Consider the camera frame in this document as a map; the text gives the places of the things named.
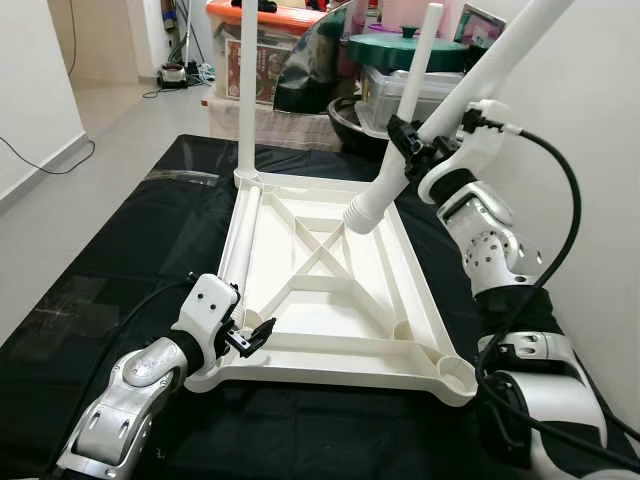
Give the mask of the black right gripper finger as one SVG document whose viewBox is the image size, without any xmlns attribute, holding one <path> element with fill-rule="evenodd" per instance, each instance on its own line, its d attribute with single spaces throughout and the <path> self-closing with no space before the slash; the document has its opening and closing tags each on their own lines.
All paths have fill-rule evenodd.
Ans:
<svg viewBox="0 0 640 480">
<path fill-rule="evenodd" d="M 390 116 L 388 140 L 403 157 L 406 166 L 421 163 L 426 155 L 426 145 L 421 141 L 420 134 L 413 127 L 413 123 L 407 122 L 399 115 Z"/>
</svg>

